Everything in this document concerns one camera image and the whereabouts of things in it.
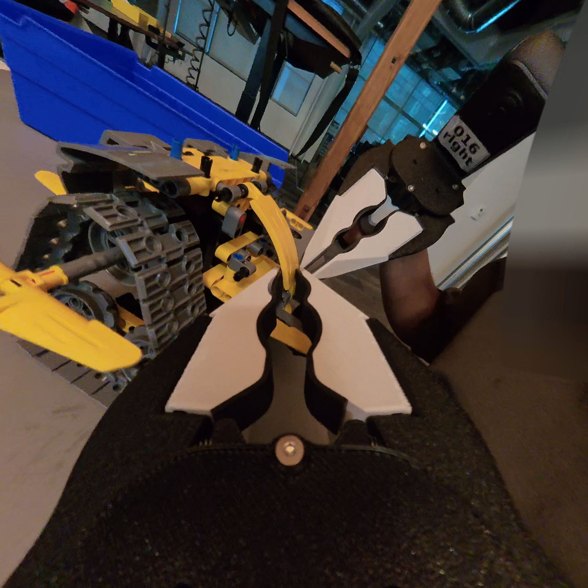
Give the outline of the wooden post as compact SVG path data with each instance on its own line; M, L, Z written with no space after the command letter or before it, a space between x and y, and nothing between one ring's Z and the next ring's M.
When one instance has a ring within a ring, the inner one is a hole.
M295 215L301 219L309 221L311 218L335 174L344 164L349 151L363 136L371 116L405 64L408 55L440 3L440 1L411 1L408 5L307 189L299 199Z

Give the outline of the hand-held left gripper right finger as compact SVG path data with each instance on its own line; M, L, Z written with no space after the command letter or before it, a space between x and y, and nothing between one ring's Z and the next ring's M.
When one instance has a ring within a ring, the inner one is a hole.
M295 293L295 315L311 342L304 385L311 415L334 435L349 420L410 415L369 318L305 270L296 271Z

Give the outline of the blue plastic bin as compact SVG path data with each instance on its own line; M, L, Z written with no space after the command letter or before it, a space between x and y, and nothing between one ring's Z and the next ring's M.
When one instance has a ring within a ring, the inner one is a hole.
M13 1L1 43L21 120L55 141L99 143L105 130L202 139L285 162L288 151L133 51Z

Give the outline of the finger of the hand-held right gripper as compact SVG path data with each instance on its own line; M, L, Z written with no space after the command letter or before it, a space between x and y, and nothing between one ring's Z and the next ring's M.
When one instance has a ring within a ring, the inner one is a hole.
M382 205L387 198L384 176L375 168L368 170L342 195L336 195L306 246L300 263L307 269L342 231L346 232L368 210Z
M422 231L416 217L400 211L394 212L378 233L360 239L355 247L335 255L314 270L313 275L318 279L326 279L378 265Z

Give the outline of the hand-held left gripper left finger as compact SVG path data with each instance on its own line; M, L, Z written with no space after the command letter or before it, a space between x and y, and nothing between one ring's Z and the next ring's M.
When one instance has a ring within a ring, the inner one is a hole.
M272 269L211 314L211 322L166 403L167 413L211 416L223 402L256 383L266 351L257 331L262 310L272 300Z

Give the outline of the yellow tracked toy vehicle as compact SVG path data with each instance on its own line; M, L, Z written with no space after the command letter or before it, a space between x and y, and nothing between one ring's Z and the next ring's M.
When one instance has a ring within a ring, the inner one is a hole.
M196 319L279 269L272 337L305 355L296 278L312 226L276 201L290 163L188 138L106 130L59 142L52 195L13 267L1 331L89 395L117 395Z

